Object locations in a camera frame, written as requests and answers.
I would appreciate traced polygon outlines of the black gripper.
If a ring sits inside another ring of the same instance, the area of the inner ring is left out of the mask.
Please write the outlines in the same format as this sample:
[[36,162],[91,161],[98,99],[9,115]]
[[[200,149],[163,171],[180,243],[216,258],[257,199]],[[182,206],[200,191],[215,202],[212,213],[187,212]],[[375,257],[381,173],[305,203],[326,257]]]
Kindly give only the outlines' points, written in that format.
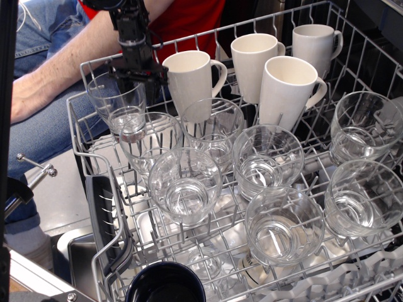
[[107,6],[123,58],[109,63],[109,72],[116,78],[120,94],[130,92],[135,82],[145,84],[148,106],[159,102],[161,85],[167,85],[167,68],[153,57],[149,29],[149,13],[145,6]]

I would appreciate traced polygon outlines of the person's bare forearm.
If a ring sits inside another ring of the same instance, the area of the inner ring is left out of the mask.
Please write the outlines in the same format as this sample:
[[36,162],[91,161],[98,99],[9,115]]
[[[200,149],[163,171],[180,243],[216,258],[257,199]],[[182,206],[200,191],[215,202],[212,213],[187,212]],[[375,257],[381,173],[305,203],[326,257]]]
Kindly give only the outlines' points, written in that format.
[[40,92],[53,99],[81,78],[81,63],[114,55],[120,50],[118,32],[112,25],[109,12],[100,11],[32,74],[38,77]]

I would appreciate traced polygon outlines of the person's bare hand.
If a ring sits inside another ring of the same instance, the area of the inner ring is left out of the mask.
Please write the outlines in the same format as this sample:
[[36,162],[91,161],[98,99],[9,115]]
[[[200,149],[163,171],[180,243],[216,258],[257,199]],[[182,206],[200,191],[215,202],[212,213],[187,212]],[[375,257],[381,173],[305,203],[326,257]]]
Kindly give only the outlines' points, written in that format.
[[26,120],[51,101],[47,82],[35,72],[13,81],[11,124]]

